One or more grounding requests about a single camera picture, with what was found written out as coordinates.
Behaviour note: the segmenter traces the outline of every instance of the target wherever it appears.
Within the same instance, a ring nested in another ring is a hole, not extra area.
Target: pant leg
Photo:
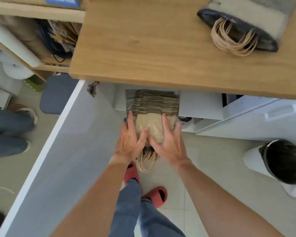
[[[118,196],[109,237],[134,237],[140,211],[141,188],[136,180],[127,181]]]
[[[140,203],[138,222],[142,237],[185,237],[183,232],[160,213],[149,199]]]
[[[27,146],[28,143],[24,139],[0,134],[0,157],[20,154]]]
[[[0,109],[0,132],[24,133],[34,128],[34,120],[26,111]]]

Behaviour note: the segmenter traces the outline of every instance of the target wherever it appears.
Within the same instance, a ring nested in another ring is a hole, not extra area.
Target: forearm
[[[191,161],[177,168],[209,237],[283,237],[256,212],[230,195]]]
[[[127,166],[126,161],[113,156],[105,171],[51,237],[107,237]]]

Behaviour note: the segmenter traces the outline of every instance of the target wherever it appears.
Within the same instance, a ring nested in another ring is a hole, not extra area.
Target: person's left hand
[[[148,127],[145,127],[139,140],[137,140],[133,113],[130,111],[127,123],[122,123],[121,135],[116,144],[114,159],[121,160],[121,158],[125,158],[128,162],[127,164],[129,164],[132,160],[135,160],[145,147],[147,136]]]

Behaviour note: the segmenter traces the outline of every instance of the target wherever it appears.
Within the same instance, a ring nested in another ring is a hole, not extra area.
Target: white trash can
[[[287,140],[276,140],[248,150],[245,165],[254,171],[296,185],[296,145]]]

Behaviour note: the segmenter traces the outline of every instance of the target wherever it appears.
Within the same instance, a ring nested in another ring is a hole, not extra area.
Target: cabinet handle
[[[278,114],[276,116],[271,117],[270,113],[265,113],[264,117],[265,117],[265,121],[274,121],[274,120],[278,120],[278,119],[282,119],[288,116],[294,116],[296,115],[296,104],[292,104],[292,111],[288,112],[288,113],[282,113],[282,114]]]

